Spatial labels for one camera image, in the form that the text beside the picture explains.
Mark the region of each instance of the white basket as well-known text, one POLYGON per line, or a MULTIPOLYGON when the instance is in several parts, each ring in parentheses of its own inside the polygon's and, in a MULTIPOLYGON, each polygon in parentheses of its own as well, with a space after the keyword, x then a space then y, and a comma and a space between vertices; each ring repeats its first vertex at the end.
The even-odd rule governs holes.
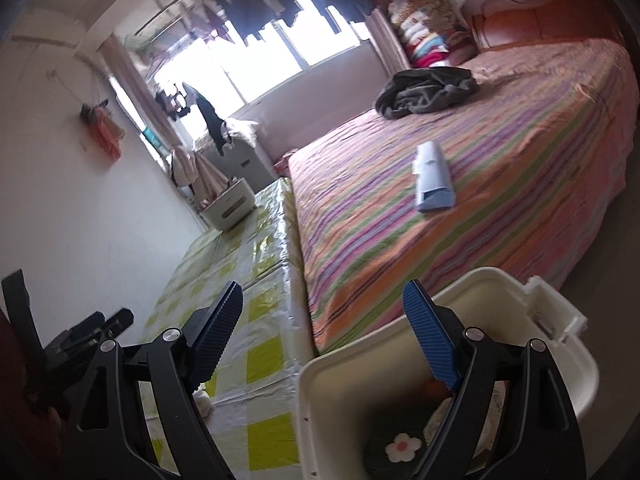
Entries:
MULTIPOLYGON (((479 326, 496 341, 548 343, 581 418, 598 389, 598 367, 578 338, 586 318, 541 278, 522 285, 483 267, 438 293, 465 326, 479 326)), ((308 480, 368 480, 362 466, 367 412, 424 383, 429 365, 406 317, 309 362, 298 388, 298 447, 308 480)))

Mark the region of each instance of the yellow checkered tablecloth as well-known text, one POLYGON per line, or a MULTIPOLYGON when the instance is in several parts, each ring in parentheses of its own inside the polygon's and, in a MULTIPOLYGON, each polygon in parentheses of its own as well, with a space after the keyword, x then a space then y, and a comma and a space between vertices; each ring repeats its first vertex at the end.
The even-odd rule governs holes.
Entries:
MULTIPOLYGON (((257 208, 231 232, 209 230, 187 251, 143 340, 209 306, 228 280, 244 291, 244 308, 206 390, 205 423, 238 480, 300 480, 295 437, 298 374, 314 356, 290 182, 258 194, 257 208)), ((160 465, 177 471, 150 386, 143 384, 147 425, 160 465)))

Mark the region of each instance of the curtain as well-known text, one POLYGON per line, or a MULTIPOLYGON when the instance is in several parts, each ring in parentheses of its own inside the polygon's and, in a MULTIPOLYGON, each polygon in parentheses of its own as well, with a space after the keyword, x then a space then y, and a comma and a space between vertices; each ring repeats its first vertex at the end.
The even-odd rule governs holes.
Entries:
POLYGON ((169 119, 153 99, 142 76, 133 65, 129 54, 120 40, 111 34, 98 49, 111 73, 118 80, 124 91, 136 105, 138 113, 147 126, 158 135, 162 143, 169 149, 180 146, 182 141, 169 119))
POLYGON ((396 32, 380 8, 374 9, 371 15, 365 18, 364 22, 371 33, 373 48, 378 53, 382 65, 390 76, 401 70, 411 68, 404 48, 398 41, 396 32))
POLYGON ((209 160, 185 147, 169 119, 151 95, 120 40, 111 34, 98 49, 111 73, 129 95, 143 121, 172 150, 172 178, 180 176, 180 186, 191 186, 198 204, 222 193, 229 179, 209 160))

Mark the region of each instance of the folded blanket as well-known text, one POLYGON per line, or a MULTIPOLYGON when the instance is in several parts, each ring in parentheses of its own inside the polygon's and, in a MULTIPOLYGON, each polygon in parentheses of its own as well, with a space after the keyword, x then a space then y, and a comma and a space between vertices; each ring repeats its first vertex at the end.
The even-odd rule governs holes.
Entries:
POLYGON ((479 90, 471 70, 457 67, 402 70, 376 100, 376 111, 387 119, 444 110, 479 90))
POLYGON ((426 56, 422 56, 420 59, 414 61, 416 68, 435 68, 434 63, 446 61, 449 59, 449 53, 443 50, 443 47, 437 46, 430 51, 426 56))
POLYGON ((412 61, 420 59, 422 56, 426 56, 430 52, 430 50, 432 50, 436 46, 443 46, 445 47, 444 50, 448 50, 446 49, 447 44, 445 43, 444 38, 442 36, 436 36, 432 40, 423 41, 420 45, 418 45, 416 49, 411 53, 410 59, 412 61))

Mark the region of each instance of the flower decoration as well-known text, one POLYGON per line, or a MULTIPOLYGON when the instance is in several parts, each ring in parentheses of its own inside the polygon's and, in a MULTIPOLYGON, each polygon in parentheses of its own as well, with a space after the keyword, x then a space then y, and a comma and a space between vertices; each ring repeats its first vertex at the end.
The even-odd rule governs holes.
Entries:
POLYGON ((422 441, 419 438, 399 433, 394 441, 385 447, 385 452, 390 462, 411 462, 415 458, 415 452, 421 447, 422 441))

